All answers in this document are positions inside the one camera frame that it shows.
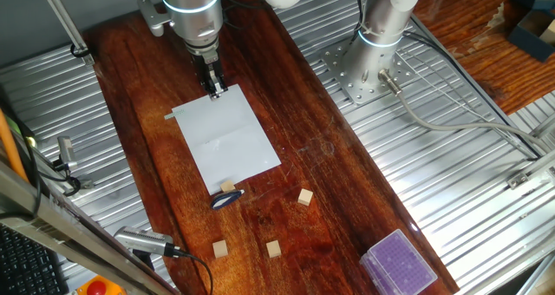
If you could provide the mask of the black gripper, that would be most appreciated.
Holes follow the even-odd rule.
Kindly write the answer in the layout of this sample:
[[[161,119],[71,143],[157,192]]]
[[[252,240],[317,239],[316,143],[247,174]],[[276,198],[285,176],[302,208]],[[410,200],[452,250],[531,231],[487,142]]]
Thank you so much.
[[[212,51],[201,55],[193,55],[193,63],[197,70],[197,77],[205,92],[212,99],[220,98],[227,91],[227,87],[224,82],[219,54]]]

